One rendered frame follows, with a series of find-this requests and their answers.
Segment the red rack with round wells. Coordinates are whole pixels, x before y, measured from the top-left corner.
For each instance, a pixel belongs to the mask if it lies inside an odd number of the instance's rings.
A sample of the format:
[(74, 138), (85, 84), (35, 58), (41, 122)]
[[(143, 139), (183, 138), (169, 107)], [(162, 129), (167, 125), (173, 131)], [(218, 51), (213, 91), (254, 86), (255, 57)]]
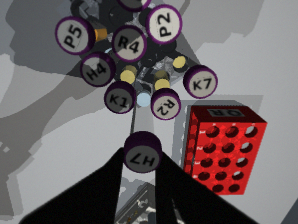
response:
[(243, 195), (266, 126), (248, 106), (191, 106), (183, 170), (217, 195)]

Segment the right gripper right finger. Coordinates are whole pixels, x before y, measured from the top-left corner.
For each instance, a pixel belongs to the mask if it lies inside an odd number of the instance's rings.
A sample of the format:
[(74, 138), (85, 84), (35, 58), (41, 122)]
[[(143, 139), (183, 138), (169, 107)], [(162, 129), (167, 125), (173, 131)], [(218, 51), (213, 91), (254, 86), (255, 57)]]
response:
[(184, 224), (259, 224), (162, 153), (155, 170), (156, 224), (178, 224), (173, 203)]

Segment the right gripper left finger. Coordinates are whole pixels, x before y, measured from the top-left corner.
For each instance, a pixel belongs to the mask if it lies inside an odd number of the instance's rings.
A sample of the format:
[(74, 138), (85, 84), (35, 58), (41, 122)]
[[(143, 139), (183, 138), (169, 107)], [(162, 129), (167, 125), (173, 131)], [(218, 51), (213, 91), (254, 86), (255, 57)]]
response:
[(101, 168), (24, 216), (19, 224), (114, 224), (123, 148)]

